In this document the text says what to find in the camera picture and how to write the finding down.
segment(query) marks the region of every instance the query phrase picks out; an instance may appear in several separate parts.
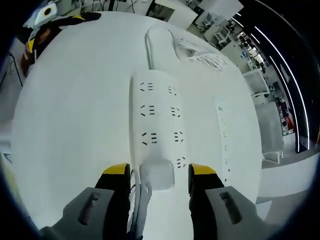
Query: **white table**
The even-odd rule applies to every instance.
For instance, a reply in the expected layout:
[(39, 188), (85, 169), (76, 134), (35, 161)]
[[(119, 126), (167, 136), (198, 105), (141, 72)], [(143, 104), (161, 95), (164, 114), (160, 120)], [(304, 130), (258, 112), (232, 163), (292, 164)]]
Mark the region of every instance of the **white table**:
[(155, 3), (172, 9), (173, 13), (168, 23), (183, 30), (187, 30), (198, 16), (190, 7), (179, 0), (155, 0)]
[[(15, 110), (12, 159), (19, 193), (38, 228), (60, 219), (65, 205), (94, 187), (104, 169), (130, 163), (129, 82), (134, 71), (148, 69), (145, 34), (155, 24), (210, 46), (157, 19), (108, 12), (64, 29), (30, 72)], [(187, 93), (188, 155), (191, 162), (221, 172), (219, 128), (210, 101), (213, 96), (227, 101), (234, 146), (230, 182), (255, 202), (262, 160), (258, 120), (245, 80), (226, 61), (227, 71), (212, 81), (180, 82)]]

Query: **yellow and black object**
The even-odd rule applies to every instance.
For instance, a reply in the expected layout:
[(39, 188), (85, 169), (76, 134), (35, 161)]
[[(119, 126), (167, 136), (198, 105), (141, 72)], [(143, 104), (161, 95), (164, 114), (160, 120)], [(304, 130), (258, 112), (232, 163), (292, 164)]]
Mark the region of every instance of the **yellow and black object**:
[(60, 27), (95, 21), (100, 17), (101, 13), (98, 12), (84, 12), (79, 16), (64, 17), (42, 25), (35, 36), (30, 38), (25, 45), (25, 52), (21, 58), (23, 75), (27, 76), (29, 67), (35, 63), (45, 48), (62, 31)]
[(193, 223), (194, 240), (217, 239), (217, 223), (207, 189), (223, 188), (215, 170), (208, 166), (189, 165), (189, 209)]
[(130, 178), (130, 165), (122, 163), (107, 168), (95, 185), (96, 189), (114, 191), (105, 214), (103, 239), (124, 240), (128, 238)]

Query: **ceiling light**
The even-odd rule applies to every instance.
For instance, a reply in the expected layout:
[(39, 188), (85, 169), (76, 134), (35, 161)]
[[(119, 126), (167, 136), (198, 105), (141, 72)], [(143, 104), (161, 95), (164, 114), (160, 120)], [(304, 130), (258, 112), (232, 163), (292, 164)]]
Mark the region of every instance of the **ceiling light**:
[(278, 68), (278, 66), (276, 65), (275, 61), (273, 60), (273, 58), (271, 56), (269, 56), (271, 61), (273, 62), (273, 65), (275, 66), (275, 68), (278, 70), (282, 80), (283, 80), (283, 83), (284, 83), (284, 86), (289, 94), (289, 97), (290, 97), (290, 101), (291, 101), (291, 105), (292, 105), (292, 109), (293, 109), (293, 114), (294, 114), (294, 119), (295, 119), (295, 128), (296, 128), (296, 135), (297, 135), (297, 141), (298, 141), (298, 152), (300, 150), (300, 137), (299, 137), (299, 127), (298, 127), (298, 120), (297, 120), (297, 115), (296, 115), (296, 110), (295, 110), (295, 106), (294, 106), (294, 102), (292, 101), (292, 97), (291, 97), (291, 94), (290, 94), (290, 91), (289, 91), (289, 88), (287, 86), (287, 81), (285, 80), (284, 76), (282, 75), (280, 69)]
[(256, 40), (256, 42), (257, 42), (258, 44), (260, 44), (259, 40), (258, 40), (252, 33), (250, 33), (250, 34), (251, 34), (251, 36)]
[(298, 92), (299, 92), (299, 95), (300, 95), (300, 98), (301, 98), (301, 101), (302, 101), (302, 106), (303, 106), (303, 110), (304, 110), (304, 116), (305, 116), (305, 123), (306, 123), (306, 134), (307, 134), (307, 149), (309, 150), (310, 149), (310, 133), (309, 133), (309, 123), (308, 123), (308, 115), (307, 115), (307, 110), (306, 110), (306, 106), (305, 106), (305, 101), (304, 101), (304, 98), (302, 97), (302, 94), (301, 94), (301, 91), (300, 91), (300, 88), (298, 86), (298, 83), (297, 83), (297, 80), (293, 74), (293, 72), (291, 71), (291, 68), (289, 67), (288, 63), (286, 62), (286, 60), (284, 59), (284, 57), (281, 55), (281, 53), (279, 52), (279, 50), (276, 48), (276, 46), (272, 43), (272, 41), (270, 41), (270, 39), (259, 29), (255, 26), (255, 29), (257, 29), (259, 31), (259, 33), (261, 33), (262, 36), (265, 37), (265, 39), (268, 40), (268, 42), (272, 45), (272, 47), (276, 50), (276, 52), (279, 54), (279, 56), (281, 57), (281, 59), (283, 60), (284, 64), (286, 65), (286, 67), (288, 68), (292, 78), (293, 78), (293, 81), (296, 85), (296, 88), (298, 89)]
[(235, 20), (233, 17), (231, 17), (233, 21), (235, 21), (237, 24), (239, 24), (241, 27), (244, 27), (240, 22), (238, 22), (237, 20)]

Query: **white chair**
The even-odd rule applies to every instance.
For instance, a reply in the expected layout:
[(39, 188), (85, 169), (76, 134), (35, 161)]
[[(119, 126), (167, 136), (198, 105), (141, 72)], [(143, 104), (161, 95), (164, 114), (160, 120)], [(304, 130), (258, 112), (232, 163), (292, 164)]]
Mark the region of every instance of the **white chair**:
[(255, 105), (258, 117), (262, 154), (266, 160), (280, 163), (284, 151), (284, 137), (278, 108), (275, 102)]
[(252, 97), (269, 94), (269, 88), (260, 69), (254, 69), (242, 74), (249, 86)]
[(220, 31), (214, 34), (214, 37), (218, 40), (218, 44), (226, 43), (230, 35), (230, 31), (225, 26), (221, 27)]
[(213, 23), (212, 15), (208, 13), (201, 25), (198, 25), (197, 28), (200, 29), (201, 32), (205, 32)]

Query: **white cable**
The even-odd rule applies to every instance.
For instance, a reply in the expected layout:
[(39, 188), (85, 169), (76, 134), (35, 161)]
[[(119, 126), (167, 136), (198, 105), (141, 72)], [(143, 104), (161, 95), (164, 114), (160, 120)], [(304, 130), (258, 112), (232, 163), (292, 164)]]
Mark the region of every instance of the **white cable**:
[(208, 64), (209, 66), (218, 69), (220, 72), (222, 72), (225, 66), (227, 65), (226, 62), (223, 59), (221, 59), (221, 57), (217, 53), (207, 48), (197, 46), (194, 43), (189, 42), (183, 38), (179, 40), (179, 45), (184, 49), (188, 49), (194, 52), (193, 56), (188, 57), (188, 59), (200, 60)]

